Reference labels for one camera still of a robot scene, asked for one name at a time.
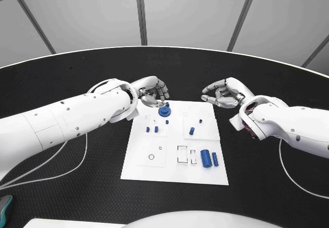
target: white cable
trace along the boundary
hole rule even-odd
[[[283,141],[283,139],[280,139],[279,154],[280,154],[280,161],[282,161],[282,165],[283,165],[283,170],[285,170],[285,172],[286,172],[288,177],[291,178],[291,180],[293,181],[293,183],[298,185],[298,187],[299,187],[304,191],[306,191],[306,192],[308,192],[309,194],[312,194],[314,196],[318,196],[318,197],[321,197],[321,198],[329,199],[328,196],[318,195],[318,194],[312,193],[311,191],[308,191],[308,190],[296,183],[296,181],[292,179],[292,177],[291,177],[291,175],[289,175],[289,172],[288,172],[288,170],[286,170],[285,164],[283,164],[283,157],[282,157],[282,141]]]
[[[86,158],[86,154],[87,154],[87,148],[89,148],[89,138],[87,138],[87,134],[86,134],[84,158]],[[44,178],[44,179],[34,180],[34,181],[31,180],[31,181],[27,181],[27,182],[14,184],[14,185],[11,185],[11,186],[6,186],[5,188],[0,188],[0,190],[8,189],[8,188],[15,187],[15,186],[22,185],[22,184],[29,184],[29,183],[34,183],[34,182],[47,181],[47,180],[55,179],[55,178],[58,178],[58,177],[63,177],[64,175],[70,174],[71,172],[74,172],[74,171],[78,169],[78,167],[81,166],[81,164],[83,164],[83,162],[84,162],[84,158],[83,158],[83,161],[81,161],[80,165],[78,165],[71,171],[68,171],[67,173],[64,173],[64,174],[61,174],[61,175],[58,175],[58,176],[55,176],[55,177]]]
[[[6,184],[0,185],[0,190],[3,187],[6,187],[9,184],[12,184],[14,182],[16,182],[21,178],[24,178],[27,175],[29,175],[37,169],[39,169],[51,160],[52,158],[58,155],[58,153],[61,152],[61,150],[64,149],[65,145],[68,142],[64,143],[63,147],[60,148],[60,150],[57,151],[57,153],[54,154],[54,156],[35,168],[32,169],[29,172],[27,172],[24,175],[21,175],[18,178],[15,178],[12,181],[9,181]]]

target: gray wall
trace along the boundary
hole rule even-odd
[[[142,44],[230,46],[329,74],[328,0],[0,0],[0,66],[51,54],[18,1],[57,53]]]

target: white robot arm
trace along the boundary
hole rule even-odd
[[[282,138],[292,147],[329,158],[329,111],[308,107],[289,107],[276,97],[255,96],[246,85],[227,78],[211,84],[203,92],[217,89],[217,97],[203,100],[240,112],[230,119],[236,129],[247,129],[256,139]]]
[[[0,180],[11,169],[50,147],[80,137],[107,122],[138,115],[138,99],[149,107],[165,106],[168,88],[156,76],[132,84],[110,79],[90,93],[0,119]]]

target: black table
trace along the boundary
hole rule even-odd
[[[44,57],[0,69],[0,118],[89,91],[109,78],[133,82],[156,75],[171,99],[201,101],[213,82],[236,77],[256,95],[279,97],[289,106],[329,110],[329,80],[321,74],[275,61],[211,50],[119,47]],[[89,134],[83,166],[55,180],[0,191],[15,196],[8,228],[31,219],[64,219],[128,224],[181,210],[211,210],[250,216],[283,227],[324,227],[329,200],[291,182],[279,159],[279,139],[252,139],[229,119],[239,109],[216,107],[230,186],[122,180],[132,121],[106,124]],[[55,159],[22,181],[52,177],[81,162],[86,138],[70,141]],[[25,160],[2,183],[35,168],[60,146]],[[283,145],[283,160],[296,182],[329,195],[329,160]]]

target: white rim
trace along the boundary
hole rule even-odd
[[[317,72],[317,71],[314,71],[314,70],[309,70],[309,69],[306,69],[306,68],[304,68],[304,67],[301,67],[301,66],[292,65],[292,64],[289,64],[289,63],[280,62],[280,61],[273,60],[273,59],[269,59],[269,58],[263,58],[263,57],[259,57],[259,56],[253,56],[253,55],[247,55],[247,54],[242,54],[242,53],[236,53],[236,52],[230,52],[230,51],[213,50],[213,49],[197,48],[197,47],[177,47],[177,46],[122,46],[122,47],[100,47],[100,48],[93,48],[93,49],[86,49],[86,50],[78,50],[78,51],[68,51],[68,52],[58,53],[58,54],[54,54],[54,55],[48,55],[48,56],[38,57],[38,58],[32,58],[32,59],[29,59],[29,60],[22,61],[22,62],[18,62],[18,63],[14,63],[14,64],[11,64],[11,65],[6,65],[6,66],[0,67],[0,69],[3,69],[3,68],[6,68],[6,67],[11,67],[11,66],[14,66],[14,65],[16,65],[16,64],[25,63],[25,62],[28,62],[28,61],[32,61],[32,60],[35,60],[35,59],[39,59],[39,58],[47,58],[47,57],[51,57],[51,56],[58,56],[58,55],[68,54],[68,53],[74,53],[74,52],[80,52],[80,51],[90,51],[90,50],[100,50],[100,49],[110,49],[110,48],[125,48],[125,47],[126,47],[126,48],[142,48],[142,47],[143,47],[143,48],[148,48],[148,47],[153,47],[153,48],[169,48],[169,47],[171,47],[171,48],[185,48],[185,49],[197,49],[197,50],[207,50],[207,51],[224,52],[224,53],[230,53],[230,54],[236,54],[236,55],[242,55],[242,56],[250,56],[250,57],[255,57],[255,58],[266,59],[266,60],[269,60],[269,61],[273,61],[273,62],[276,62],[276,63],[280,63],[280,64],[289,65],[289,66],[292,66],[292,67],[296,67],[296,68],[299,68],[299,69],[302,69],[302,70],[306,70],[306,71],[309,71],[309,72],[312,72],[312,73],[315,73],[315,74],[318,74],[318,75],[321,75],[321,76],[329,78],[328,75],[325,75],[325,74],[322,74],[322,73],[319,73],[319,72]]]

